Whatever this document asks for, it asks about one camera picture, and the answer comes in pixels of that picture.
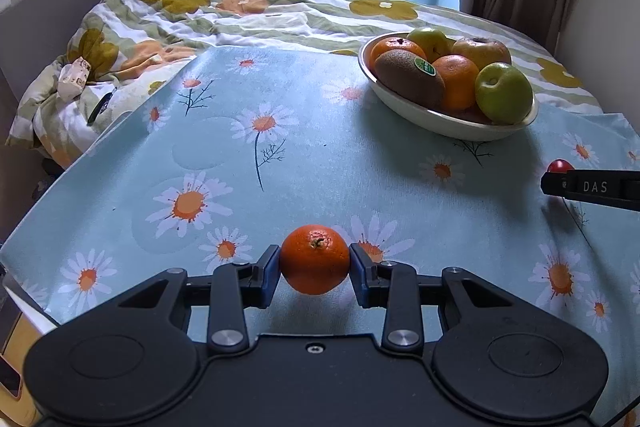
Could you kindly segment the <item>red cherry tomato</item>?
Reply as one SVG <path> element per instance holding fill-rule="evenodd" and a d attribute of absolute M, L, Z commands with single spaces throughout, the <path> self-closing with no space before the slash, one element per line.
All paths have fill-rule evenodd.
<path fill-rule="evenodd" d="M 573 165 L 565 159 L 552 160 L 547 167 L 547 171 L 551 173 L 564 173 L 573 169 Z"/>

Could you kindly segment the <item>small tangerine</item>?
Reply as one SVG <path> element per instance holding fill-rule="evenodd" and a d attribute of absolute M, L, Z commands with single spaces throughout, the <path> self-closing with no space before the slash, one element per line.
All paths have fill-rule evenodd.
<path fill-rule="evenodd" d="M 285 237 L 279 268 L 285 280 L 305 295 L 322 295 L 349 272 L 349 251 L 342 236 L 323 225 L 303 225 Z"/>

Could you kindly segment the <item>green apple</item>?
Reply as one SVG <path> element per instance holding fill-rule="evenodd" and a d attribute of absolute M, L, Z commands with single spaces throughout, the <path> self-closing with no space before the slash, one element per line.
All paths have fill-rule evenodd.
<path fill-rule="evenodd" d="M 427 62 L 434 63 L 439 58 L 451 53 L 452 41 L 439 29 L 422 27 L 413 29 L 407 38 L 420 46 Z"/>
<path fill-rule="evenodd" d="M 475 79 L 475 100 L 480 111 L 495 124 L 519 124 L 533 106 L 534 92 L 516 67 L 492 63 Z"/>

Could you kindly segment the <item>large yellowish apple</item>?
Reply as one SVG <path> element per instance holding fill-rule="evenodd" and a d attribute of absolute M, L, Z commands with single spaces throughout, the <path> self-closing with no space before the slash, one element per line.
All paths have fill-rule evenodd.
<path fill-rule="evenodd" d="M 512 63 L 509 49 L 496 39 L 460 38 L 451 46 L 451 53 L 468 58 L 479 70 L 492 63 Z"/>

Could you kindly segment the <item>brown kiwi with sticker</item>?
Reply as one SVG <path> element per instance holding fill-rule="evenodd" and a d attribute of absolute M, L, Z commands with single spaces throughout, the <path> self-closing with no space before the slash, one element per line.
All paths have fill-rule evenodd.
<path fill-rule="evenodd" d="M 373 65 L 378 81 L 406 100 L 435 109 L 445 94 L 445 83 L 435 67 L 406 50 L 381 54 Z"/>

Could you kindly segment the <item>large orange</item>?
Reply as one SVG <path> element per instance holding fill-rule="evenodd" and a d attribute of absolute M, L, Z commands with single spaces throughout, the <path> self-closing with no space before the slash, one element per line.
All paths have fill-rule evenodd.
<path fill-rule="evenodd" d="M 440 108 L 448 113 L 470 109 L 475 104 L 475 80 L 480 73 L 477 66 L 458 54 L 439 57 L 433 65 L 445 85 Z"/>

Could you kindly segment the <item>blue daisy tablecloth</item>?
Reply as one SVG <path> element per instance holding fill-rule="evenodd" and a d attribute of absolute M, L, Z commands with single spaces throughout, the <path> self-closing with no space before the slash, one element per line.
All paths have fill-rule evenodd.
<path fill-rule="evenodd" d="M 639 217 L 541 192 L 555 159 L 639 167 L 616 115 L 542 104 L 495 142 L 451 141 L 387 108 L 347 56 L 206 52 L 106 132 L 2 247 L 6 269 L 66 322 L 168 268 L 254 261 L 325 225 L 374 261 L 467 269 L 592 336 L 604 423 L 639 393 Z"/>

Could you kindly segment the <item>cream ceramic bowl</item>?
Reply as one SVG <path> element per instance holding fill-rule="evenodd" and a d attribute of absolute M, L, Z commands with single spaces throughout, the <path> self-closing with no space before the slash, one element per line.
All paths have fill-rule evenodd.
<path fill-rule="evenodd" d="M 437 110 L 427 109 L 382 86 L 370 69 L 369 55 L 374 46 L 386 38 L 405 37 L 406 32 L 390 32 L 369 39 L 363 43 L 358 52 L 358 63 L 370 83 L 376 96 L 394 113 L 416 124 L 418 127 L 446 136 L 447 138 L 489 142 L 506 138 L 507 136 L 526 129 L 533 124 L 538 115 L 538 101 L 533 98 L 532 108 L 519 124 L 489 124 L 484 120 L 485 115 L 477 108 L 472 108 L 462 116 L 456 114 L 440 113 Z"/>

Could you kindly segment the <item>black remote on bed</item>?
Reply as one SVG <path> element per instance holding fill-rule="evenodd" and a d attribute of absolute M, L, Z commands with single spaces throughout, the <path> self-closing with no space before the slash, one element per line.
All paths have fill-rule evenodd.
<path fill-rule="evenodd" d="M 105 109 L 107 109 L 108 104 L 110 104 L 111 99 L 113 98 L 114 92 L 108 92 L 106 95 L 103 95 L 100 98 L 100 101 L 96 103 L 96 106 L 93 107 L 92 112 L 89 115 L 87 120 L 88 126 L 93 126 L 96 122 L 96 118 L 98 118 Z"/>

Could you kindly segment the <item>smartphone lower left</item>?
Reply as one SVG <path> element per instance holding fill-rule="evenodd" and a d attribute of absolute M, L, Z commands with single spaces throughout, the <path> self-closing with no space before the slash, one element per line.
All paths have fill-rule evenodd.
<path fill-rule="evenodd" d="M 23 388 L 22 375 L 4 355 L 0 355 L 0 385 L 12 399 L 18 400 L 21 398 Z"/>

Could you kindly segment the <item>small tissue packet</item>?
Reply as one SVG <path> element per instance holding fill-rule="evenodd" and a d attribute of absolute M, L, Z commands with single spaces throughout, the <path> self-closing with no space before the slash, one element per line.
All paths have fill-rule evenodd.
<path fill-rule="evenodd" d="M 90 72 L 91 65 L 82 56 L 65 65 L 58 76 L 58 96 L 64 102 L 77 98 L 84 91 Z"/>

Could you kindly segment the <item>floral striped duvet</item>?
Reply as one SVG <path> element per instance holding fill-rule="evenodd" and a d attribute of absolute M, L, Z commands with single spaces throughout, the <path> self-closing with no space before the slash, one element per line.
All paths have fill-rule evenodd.
<path fill-rule="evenodd" d="M 1 140 L 68 167 L 114 119 L 212 46 L 237 46 L 235 72 L 248 75 L 266 67 L 270 48 L 353 56 L 373 37 L 424 26 L 450 40 L 501 41 L 539 101 L 574 113 L 600 112 L 597 99 L 534 40 L 439 6 L 407 0 L 101 0 L 82 18 L 66 51 L 29 83 Z M 86 87 L 64 102 L 58 76 L 80 56 L 91 65 Z M 114 92 L 110 104 L 88 126 L 93 107 L 108 92 Z"/>

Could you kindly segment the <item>grey bed headboard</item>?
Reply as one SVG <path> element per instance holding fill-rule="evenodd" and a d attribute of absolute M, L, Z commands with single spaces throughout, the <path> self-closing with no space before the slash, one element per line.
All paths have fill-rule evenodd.
<path fill-rule="evenodd" d="M 101 0 L 21 0 L 1 12 L 1 76 L 14 98 L 67 49 L 82 18 Z"/>

